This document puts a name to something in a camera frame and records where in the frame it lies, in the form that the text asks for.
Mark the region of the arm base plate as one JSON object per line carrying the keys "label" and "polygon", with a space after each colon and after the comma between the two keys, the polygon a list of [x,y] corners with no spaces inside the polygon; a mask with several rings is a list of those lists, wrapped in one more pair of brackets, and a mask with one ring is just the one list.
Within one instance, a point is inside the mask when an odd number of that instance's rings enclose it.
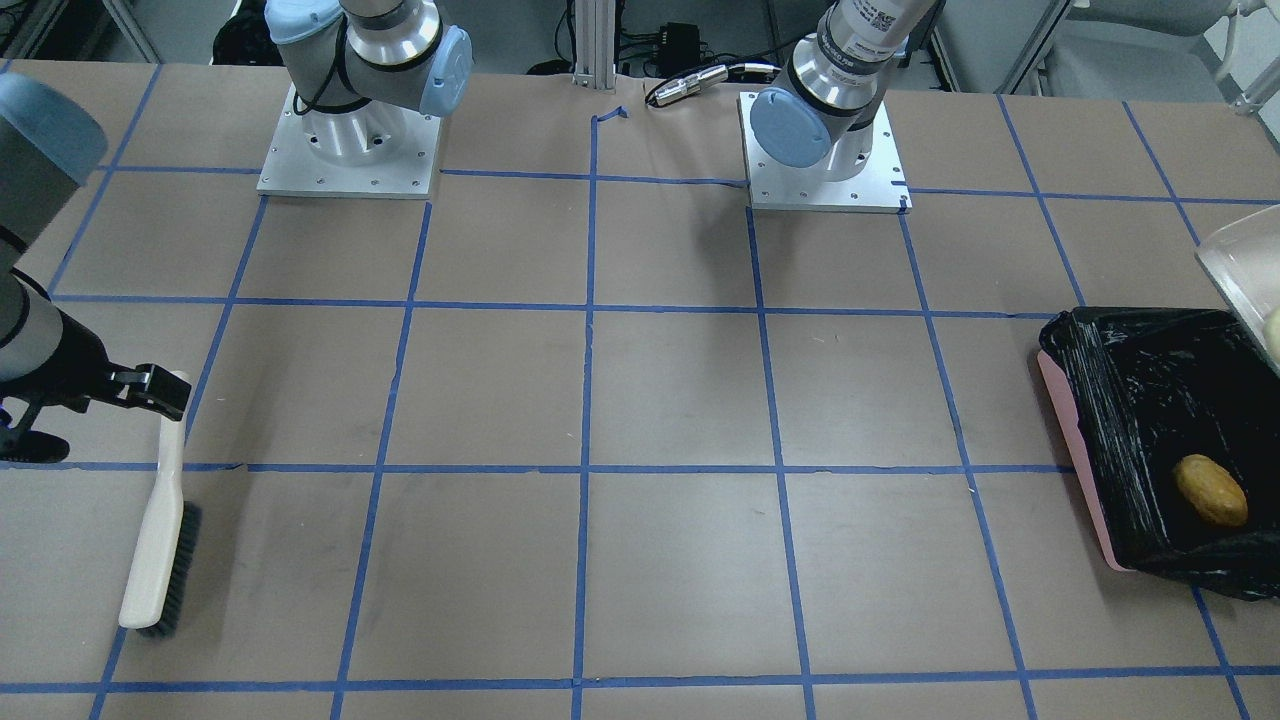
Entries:
{"label": "arm base plate", "polygon": [[256,190],[265,196],[429,200],[445,120],[385,102],[296,113],[291,86]]}
{"label": "arm base plate", "polygon": [[755,92],[739,95],[753,209],[890,214],[906,214],[913,209],[884,102],[879,105],[873,124],[861,132],[861,137],[870,142],[869,152],[859,154],[850,140],[842,140],[822,163],[791,168],[776,161],[756,141],[749,124],[755,101]]}

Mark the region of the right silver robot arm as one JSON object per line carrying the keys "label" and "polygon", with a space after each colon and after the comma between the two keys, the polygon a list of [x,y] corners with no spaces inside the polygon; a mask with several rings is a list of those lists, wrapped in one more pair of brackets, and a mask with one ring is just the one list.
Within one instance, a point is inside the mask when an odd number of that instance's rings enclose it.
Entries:
{"label": "right silver robot arm", "polygon": [[[265,20],[291,74],[257,190],[274,196],[425,199],[442,119],[474,69],[468,33],[433,1],[269,1]],[[59,310],[17,263],[106,152],[101,126],[36,79],[5,74],[3,141],[3,396],[26,404],[3,419],[3,459],[60,462],[68,443],[33,428],[44,407],[93,401],[163,419],[160,455],[179,457],[188,380],[155,364],[124,366]]]}

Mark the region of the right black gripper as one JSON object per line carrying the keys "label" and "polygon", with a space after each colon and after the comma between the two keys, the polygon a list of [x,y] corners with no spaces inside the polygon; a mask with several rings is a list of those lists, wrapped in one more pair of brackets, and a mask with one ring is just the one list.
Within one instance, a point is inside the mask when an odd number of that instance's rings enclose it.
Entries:
{"label": "right black gripper", "polygon": [[20,329],[4,337],[3,397],[27,404],[10,424],[3,413],[4,462],[60,462],[70,452],[61,437],[35,429],[45,407],[86,413],[92,400],[142,409],[170,421],[184,418],[192,386],[183,372],[157,364],[113,363],[102,341],[52,305],[33,305]]}

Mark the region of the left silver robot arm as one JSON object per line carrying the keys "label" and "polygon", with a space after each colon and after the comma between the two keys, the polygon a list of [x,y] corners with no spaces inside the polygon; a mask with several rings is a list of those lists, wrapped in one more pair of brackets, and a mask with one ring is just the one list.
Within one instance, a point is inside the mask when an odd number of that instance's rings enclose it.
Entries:
{"label": "left silver robot arm", "polygon": [[831,181],[859,174],[874,147],[896,56],[936,5],[835,3],[750,108],[748,126],[765,154],[785,167],[820,167]]}

